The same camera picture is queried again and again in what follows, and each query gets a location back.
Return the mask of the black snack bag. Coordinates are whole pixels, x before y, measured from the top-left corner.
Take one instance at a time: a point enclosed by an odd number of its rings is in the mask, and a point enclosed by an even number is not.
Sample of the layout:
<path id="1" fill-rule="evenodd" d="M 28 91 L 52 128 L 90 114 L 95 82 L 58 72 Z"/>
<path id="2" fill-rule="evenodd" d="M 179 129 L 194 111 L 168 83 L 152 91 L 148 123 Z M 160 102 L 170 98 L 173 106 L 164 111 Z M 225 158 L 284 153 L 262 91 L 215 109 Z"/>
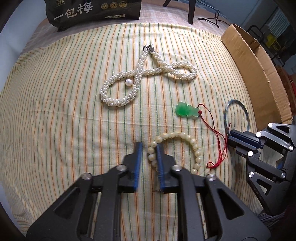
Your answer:
<path id="1" fill-rule="evenodd" d="M 109 19 L 138 20 L 141 1 L 119 0 L 47 0 L 46 15 L 49 23 L 59 31 L 77 24 Z"/>

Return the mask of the single pearl earring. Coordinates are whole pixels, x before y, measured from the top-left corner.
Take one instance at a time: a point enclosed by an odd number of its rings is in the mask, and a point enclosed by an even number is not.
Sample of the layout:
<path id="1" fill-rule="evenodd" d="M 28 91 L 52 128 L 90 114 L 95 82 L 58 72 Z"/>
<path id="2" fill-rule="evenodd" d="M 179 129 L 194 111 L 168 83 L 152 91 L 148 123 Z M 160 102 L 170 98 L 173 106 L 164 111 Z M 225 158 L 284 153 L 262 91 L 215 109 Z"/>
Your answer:
<path id="1" fill-rule="evenodd" d="M 127 87 L 132 86 L 132 85 L 133 85 L 133 80 L 132 80 L 132 79 L 126 79 L 126 80 L 125 80 L 125 85 L 126 85 Z"/>

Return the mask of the green jade gourd pendant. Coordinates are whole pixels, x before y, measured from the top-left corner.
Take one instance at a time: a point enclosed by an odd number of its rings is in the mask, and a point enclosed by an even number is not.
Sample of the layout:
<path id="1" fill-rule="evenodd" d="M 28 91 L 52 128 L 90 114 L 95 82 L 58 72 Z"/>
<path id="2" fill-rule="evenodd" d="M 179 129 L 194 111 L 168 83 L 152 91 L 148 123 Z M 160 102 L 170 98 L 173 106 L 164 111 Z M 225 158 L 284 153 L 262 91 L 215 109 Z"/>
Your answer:
<path id="1" fill-rule="evenodd" d="M 200 109 L 200 107 L 203 107 L 206 111 L 208 111 L 208 113 L 210 114 L 212 125 L 209 125 L 209 123 L 205 120 L 203 111 Z M 210 109 L 208 109 L 207 106 L 205 106 L 202 103 L 198 104 L 197 107 L 193 107 L 192 105 L 187 104 L 185 102 L 179 102 L 176 105 L 175 111 L 176 111 L 177 116 L 182 117 L 182 118 L 185 118 L 185 117 L 198 118 L 199 117 L 203 121 L 205 126 L 214 133 L 214 135 L 217 138 L 218 159 L 215 163 L 212 161 L 209 161 L 206 164 L 206 167 L 208 169 L 216 169 L 217 167 L 219 167 L 223 163 L 223 161 L 226 159 L 226 156 L 227 156 L 227 140 L 228 140 L 228 138 L 226 137 L 226 135 L 223 135 L 216 128 L 214 118 L 213 118 L 213 115 L 212 115 Z"/>

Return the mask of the striped yellow cloth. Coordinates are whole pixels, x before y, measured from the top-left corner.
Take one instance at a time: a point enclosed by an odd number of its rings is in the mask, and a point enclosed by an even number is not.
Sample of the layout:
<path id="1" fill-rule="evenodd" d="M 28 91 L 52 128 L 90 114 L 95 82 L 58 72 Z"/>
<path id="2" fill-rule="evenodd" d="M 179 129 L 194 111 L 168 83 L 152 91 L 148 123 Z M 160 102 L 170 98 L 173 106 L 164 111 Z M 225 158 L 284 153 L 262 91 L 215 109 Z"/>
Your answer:
<path id="1" fill-rule="evenodd" d="M 133 70 L 146 44 L 168 63 L 192 63 L 197 77 L 143 77 L 133 102 L 108 107 L 99 95 L 103 83 Z M 22 54 L 1 91 L 1 184 L 19 230 L 25 234 L 82 173 L 102 174 L 135 142 L 147 149 L 163 133 L 191 135 L 200 152 L 198 174 L 210 173 L 206 164 L 218 159 L 217 138 L 199 117 L 177 116 L 176 105 L 204 104 L 223 133 L 232 99 L 245 105 L 255 132 L 248 91 L 221 36 L 193 27 L 108 25 Z"/>

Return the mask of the pink checked blanket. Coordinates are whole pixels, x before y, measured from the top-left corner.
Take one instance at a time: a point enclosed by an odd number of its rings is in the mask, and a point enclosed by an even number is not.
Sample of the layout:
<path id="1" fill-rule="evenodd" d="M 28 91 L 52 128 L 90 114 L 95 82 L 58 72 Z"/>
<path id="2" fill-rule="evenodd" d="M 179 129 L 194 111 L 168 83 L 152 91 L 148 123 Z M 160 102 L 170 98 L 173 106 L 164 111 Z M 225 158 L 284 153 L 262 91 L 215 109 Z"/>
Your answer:
<path id="1" fill-rule="evenodd" d="M 57 40 L 68 35 L 76 34 L 85 30 L 99 28 L 107 25 L 122 23 L 163 23 L 176 24 L 186 27 L 193 27 L 199 30 L 205 30 L 218 36 L 222 36 L 228 28 L 228 23 L 219 23 L 219 27 L 198 18 L 207 18 L 210 12 L 195 8 L 195 16 L 193 24 L 188 23 L 188 5 L 180 2 L 171 2 L 167 7 L 162 7 L 162 3 L 157 1 L 142 1 L 139 20 L 112 19 L 105 21 L 86 22 L 68 28 L 59 32 L 57 28 L 52 26 L 47 19 L 44 19 L 36 28 L 32 37 L 27 42 L 22 53 L 29 52 L 32 49 L 46 47 Z"/>

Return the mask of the yellow box on rack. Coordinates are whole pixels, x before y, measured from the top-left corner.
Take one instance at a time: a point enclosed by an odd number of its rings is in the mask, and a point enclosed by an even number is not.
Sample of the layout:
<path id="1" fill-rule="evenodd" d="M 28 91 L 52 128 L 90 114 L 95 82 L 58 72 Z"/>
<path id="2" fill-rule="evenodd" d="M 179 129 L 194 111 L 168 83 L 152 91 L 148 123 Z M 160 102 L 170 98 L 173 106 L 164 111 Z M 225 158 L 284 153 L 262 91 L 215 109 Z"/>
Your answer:
<path id="1" fill-rule="evenodd" d="M 269 34 L 267 36 L 265 44 L 266 44 L 268 49 L 270 49 L 270 50 L 272 50 L 274 52 L 280 51 L 280 49 L 281 49 L 280 44 L 278 43 L 276 37 L 274 37 L 273 34 Z"/>

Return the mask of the black tripod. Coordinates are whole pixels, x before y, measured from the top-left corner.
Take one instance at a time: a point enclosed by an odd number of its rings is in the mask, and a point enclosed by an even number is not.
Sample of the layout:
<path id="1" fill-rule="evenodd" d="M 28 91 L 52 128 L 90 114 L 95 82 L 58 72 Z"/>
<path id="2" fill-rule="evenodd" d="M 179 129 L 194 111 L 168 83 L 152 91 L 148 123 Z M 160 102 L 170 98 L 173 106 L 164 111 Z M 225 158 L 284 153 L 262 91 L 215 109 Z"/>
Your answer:
<path id="1" fill-rule="evenodd" d="M 171 0 L 166 0 L 162 6 L 167 7 Z M 196 8 L 196 0 L 189 0 L 188 23 L 193 24 L 194 14 Z"/>

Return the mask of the cardboard box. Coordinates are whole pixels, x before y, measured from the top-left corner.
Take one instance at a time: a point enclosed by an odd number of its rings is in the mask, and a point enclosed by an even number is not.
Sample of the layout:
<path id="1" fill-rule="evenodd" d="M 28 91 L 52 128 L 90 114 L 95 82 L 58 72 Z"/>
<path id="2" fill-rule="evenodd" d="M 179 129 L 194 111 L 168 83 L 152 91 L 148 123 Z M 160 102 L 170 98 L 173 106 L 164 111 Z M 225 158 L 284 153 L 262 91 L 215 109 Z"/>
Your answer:
<path id="1" fill-rule="evenodd" d="M 230 25 L 221 40 L 246 85 L 258 130 L 268 123 L 292 123 L 287 92 L 276 68 L 260 43 L 236 24 Z"/>

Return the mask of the black metal rack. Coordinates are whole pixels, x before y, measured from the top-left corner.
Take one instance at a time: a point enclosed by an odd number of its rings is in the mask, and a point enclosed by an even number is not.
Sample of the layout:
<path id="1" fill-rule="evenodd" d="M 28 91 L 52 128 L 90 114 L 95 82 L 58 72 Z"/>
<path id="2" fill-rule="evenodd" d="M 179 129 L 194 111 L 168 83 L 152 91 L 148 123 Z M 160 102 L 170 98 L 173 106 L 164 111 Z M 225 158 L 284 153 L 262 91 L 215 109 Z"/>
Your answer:
<path id="1" fill-rule="evenodd" d="M 262 29 L 257 27 L 257 25 L 251 25 L 247 29 L 247 32 L 257 38 L 267 54 L 269 54 L 274 65 L 280 65 L 281 67 L 285 66 L 285 61 L 281 59 L 280 55 L 285 50 L 286 46 L 281 45 L 272 33 L 264 33 Z"/>

